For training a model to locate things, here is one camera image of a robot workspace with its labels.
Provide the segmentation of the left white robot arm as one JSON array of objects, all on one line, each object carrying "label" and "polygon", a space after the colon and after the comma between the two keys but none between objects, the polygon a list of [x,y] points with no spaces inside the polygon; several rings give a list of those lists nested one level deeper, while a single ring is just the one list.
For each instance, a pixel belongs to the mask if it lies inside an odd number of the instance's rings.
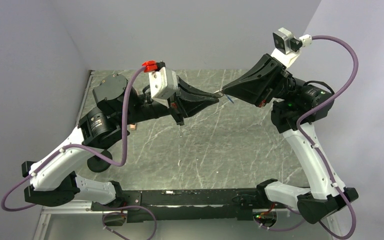
[{"label": "left white robot arm", "polygon": [[24,200],[30,205],[57,207],[73,200],[96,202],[117,210],[126,205],[117,181],[99,182],[76,173],[82,164],[93,172],[109,166],[124,166],[127,155],[114,160],[109,148],[125,143],[129,126],[140,122],[172,117],[178,125],[219,101],[210,92],[197,89],[179,76],[172,77],[173,88],[163,98],[154,95],[158,83],[150,83],[137,91],[123,75],[107,76],[92,93],[95,107],[85,114],[70,135],[40,161],[26,161],[22,175],[28,180]]}]

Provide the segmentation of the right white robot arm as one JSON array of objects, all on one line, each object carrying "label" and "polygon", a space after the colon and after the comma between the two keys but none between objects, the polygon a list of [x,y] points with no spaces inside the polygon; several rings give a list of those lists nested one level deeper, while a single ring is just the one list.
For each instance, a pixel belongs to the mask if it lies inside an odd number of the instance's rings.
[{"label": "right white robot arm", "polygon": [[269,179],[257,186],[256,203],[268,208],[274,202],[297,209],[310,224],[341,210],[358,198],[333,171],[317,139],[314,122],[333,106],[331,88],[293,77],[288,68],[298,54],[265,54],[245,74],[222,87],[225,95],[256,107],[272,103],[271,122],[297,156],[309,187],[296,187]]}]

